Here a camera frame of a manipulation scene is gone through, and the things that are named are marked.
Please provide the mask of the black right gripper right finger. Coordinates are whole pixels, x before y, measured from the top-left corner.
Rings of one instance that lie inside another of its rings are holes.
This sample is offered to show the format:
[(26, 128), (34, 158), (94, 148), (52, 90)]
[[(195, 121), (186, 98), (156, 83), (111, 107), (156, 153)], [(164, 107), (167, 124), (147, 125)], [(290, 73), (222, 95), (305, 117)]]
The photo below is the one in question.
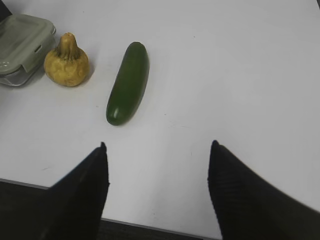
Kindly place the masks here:
[(225, 146), (210, 148), (208, 190), (224, 240), (318, 240), (320, 213), (277, 189)]

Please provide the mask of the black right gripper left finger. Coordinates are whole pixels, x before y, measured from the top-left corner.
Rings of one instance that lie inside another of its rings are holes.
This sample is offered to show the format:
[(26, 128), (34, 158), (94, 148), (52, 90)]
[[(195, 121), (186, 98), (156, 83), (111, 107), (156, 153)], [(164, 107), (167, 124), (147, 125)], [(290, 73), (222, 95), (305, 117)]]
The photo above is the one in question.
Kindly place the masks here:
[(109, 189), (107, 147), (94, 149), (40, 203), (40, 240), (95, 240)]

